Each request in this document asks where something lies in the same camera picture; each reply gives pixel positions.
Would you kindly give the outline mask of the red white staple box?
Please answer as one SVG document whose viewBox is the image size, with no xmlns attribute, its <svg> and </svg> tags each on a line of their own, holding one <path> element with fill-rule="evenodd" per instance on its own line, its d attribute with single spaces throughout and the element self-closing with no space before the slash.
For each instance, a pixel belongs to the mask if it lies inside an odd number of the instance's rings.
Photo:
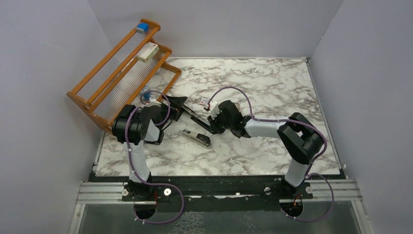
<svg viewBox="0 0 413 234">
<path fill-rule="evenodd" d="M 202 98 L 202 99 L 200 99 L 199 104 L 205 106 L 205 105 L 208 104 L 208 101 L 209 101 L 208 98 Z"/>
</svg>

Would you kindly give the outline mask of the black stapler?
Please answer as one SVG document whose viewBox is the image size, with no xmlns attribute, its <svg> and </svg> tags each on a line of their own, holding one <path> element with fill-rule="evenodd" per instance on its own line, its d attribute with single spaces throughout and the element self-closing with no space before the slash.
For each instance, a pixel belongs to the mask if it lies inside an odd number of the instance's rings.
<svg viewBox="0 0 413 234">
<path fill-rule="evenodd" d="M 192 109 L 190 109 L 188 106 L 183 105 L 182 106 L 183 110 L 189 114 L 190 119 L 193 120 L 195 123 L 197 123 L 198 125 L 200 125 L 202 128 L 204 128 L 205 130 L 207 130 L 208 132 L 210 132 L 211 134 L 216 134 L 215 131 L 213 131 L 210 128 L 210 124 L 207 120 L 205 120 L 204 118 L 202 118 L 201 115 L 197 114 L 196 112 L 194 112 Z"/>
</svg>

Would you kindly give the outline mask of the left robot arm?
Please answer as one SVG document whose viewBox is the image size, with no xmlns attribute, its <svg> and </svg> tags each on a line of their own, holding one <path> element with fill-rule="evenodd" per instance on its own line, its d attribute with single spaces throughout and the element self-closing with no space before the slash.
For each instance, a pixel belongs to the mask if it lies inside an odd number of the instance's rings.
<svg viewBox="0 0 413 234">
<path fill-rule="evenodd" d="M 186 97 L 164 96 L 167 104 L 155 104 L 144 107 L 126 104 L 115 117 L 112 124 L 112 135 L 122 143 L 129 165 L 129 179 L 125 191 L 128 195 L 147 200 L 154 194 L 154 187 L 174 188 L 178 194 L 182 192 L 175 185 L 152 182 L 145 155 L 145 144 L 160 145 L 164 138 L 164 125 L 169 120 L 177 121 L 182 115 L 181 105 Z"/>
</svg>

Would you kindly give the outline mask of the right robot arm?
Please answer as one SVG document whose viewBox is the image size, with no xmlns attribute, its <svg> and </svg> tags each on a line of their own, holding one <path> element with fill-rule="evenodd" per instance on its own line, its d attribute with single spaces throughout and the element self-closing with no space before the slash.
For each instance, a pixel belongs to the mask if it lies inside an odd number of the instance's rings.
<svg viewBox="0 0 413 234">
<path fill-rule="evenodd" d="M 281 192 L 286 198 L 294 198 L 300 193 L 300 185 L 308 174 L 313 158 L 326 144 L 325 136 L 308 119 L 297 112 L 281 120 L 244 116 L 230 100 L 221 103 L 209 101 L 204 109 L 210 112 L 207 119 L 211 130 L 217 134 L 229 130 L 238 138 L 280 139 L 292 157 Z"/>
</svg>

